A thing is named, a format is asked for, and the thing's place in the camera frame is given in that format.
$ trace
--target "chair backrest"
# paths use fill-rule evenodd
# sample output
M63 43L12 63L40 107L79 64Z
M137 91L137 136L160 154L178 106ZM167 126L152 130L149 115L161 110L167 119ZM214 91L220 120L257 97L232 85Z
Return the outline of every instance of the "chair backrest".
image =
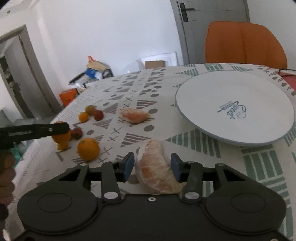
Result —
M287 68L286 54L276 37L266 27L253 23L212 22L206 38L205 58L207 63Z

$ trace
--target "door frame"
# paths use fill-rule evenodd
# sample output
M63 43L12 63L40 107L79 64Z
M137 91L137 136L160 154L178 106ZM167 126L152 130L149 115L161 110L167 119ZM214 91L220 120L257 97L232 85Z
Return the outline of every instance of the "door frame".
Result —
M32 43L30 41L30 37L29 37L29 33L27 30L26 25L23 25L19 28L16 28L2 36L0 36L0 44L7 41L10 38L13 37L20 37L20 40L22 41L22 47L23 47L23 51L24 54L26 56L26 59L28 60L28 65L31 69L31 72L35 78L36 84L38 85L38 87L40 88L41 92L43 93L46 101L49 104L50 109L53 111L53 113L59 113L62 110L62 107L60 106L60 104L58 103L55 95L53 94L44 74L43 71L39 65L39 62L37 60L37 57L35 55ZM17 109L19 110L20 114L22 115L23 118L26 118L25 113L23 112L23 110L21 109L20 105L18 104L13 91L10 89L4 72L3 70L0 68L0 75L4 81L4 84L14 102L14 104L16 105Z
M172 9L173 9L173 13L174 13L174 17L177 25L177 30L178 30L178 35L179 35L181 50L183 55L183 62L184 62L184 65L186 65L186 64L189 64L189 54L188 54L188 47L186 42L186 36L185 36L180 6L178 3L178 0L170 0L170 2L172 4ZM244 2L244 7L246 9L247 22L250 23L250 13L248 8L248 2L247 0L243 0L243 2Z

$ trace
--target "black door handle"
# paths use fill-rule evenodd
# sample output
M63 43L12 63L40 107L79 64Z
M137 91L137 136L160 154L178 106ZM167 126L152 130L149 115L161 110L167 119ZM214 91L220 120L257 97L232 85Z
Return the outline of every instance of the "black door handle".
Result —
M180 3L181 14L184 22L188 22L187 11L194 11L194 8L186 8L184 3Z

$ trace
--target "white tablecloth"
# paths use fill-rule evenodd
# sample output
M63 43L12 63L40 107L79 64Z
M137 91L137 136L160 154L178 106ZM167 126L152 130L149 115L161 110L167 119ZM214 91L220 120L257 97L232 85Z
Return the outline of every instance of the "white tablecloth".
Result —
M175 93L184 81L198 74L225 70L244 71L268 79L286 93L295 107L295 92L273 69L249 64L197 64L150 69L100 80L71 102L54 121L65 121L72 128L81 127L84 137L99 142L100 155L90 163L91 168L110 160L121 160L130 151L136 153L147 139L161 141L167 161L171 153L177 153L181 159L198 161L205 167L214 167L221 162L227 164L284 198L287 214L280 232L292 240L296 218L296 128L272 145L241 148L205 135L184 120L176 108ZM95 121L91 118L80 123L78 114L87 105L96 105L103 110L104 119ZM145 123L130 124L119 117L118 111L124 107L147 111L150 118ZM25 153L24 160L16 167L15 198L9 206L10 216L6 223L12 239L24 231L16 211L20 197L67 168L82 163L76 153L78 142L71 141L68 149L58 151L51 137L42 138L35 140ZM119 183L119 187L123 193L146 193L134 170L129 182ZM92 183L91 191L96 196L101 195L99 182ZM208 196L211 192L212 183L204 182L203 195Z

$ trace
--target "plate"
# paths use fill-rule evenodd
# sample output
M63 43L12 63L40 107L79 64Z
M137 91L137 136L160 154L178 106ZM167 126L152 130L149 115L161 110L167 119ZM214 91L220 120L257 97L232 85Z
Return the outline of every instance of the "plate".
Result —
M280 88L237 71L209 72L185 81L176 92L176 104L205 134L235 145L272 143L295 120L293 105Z

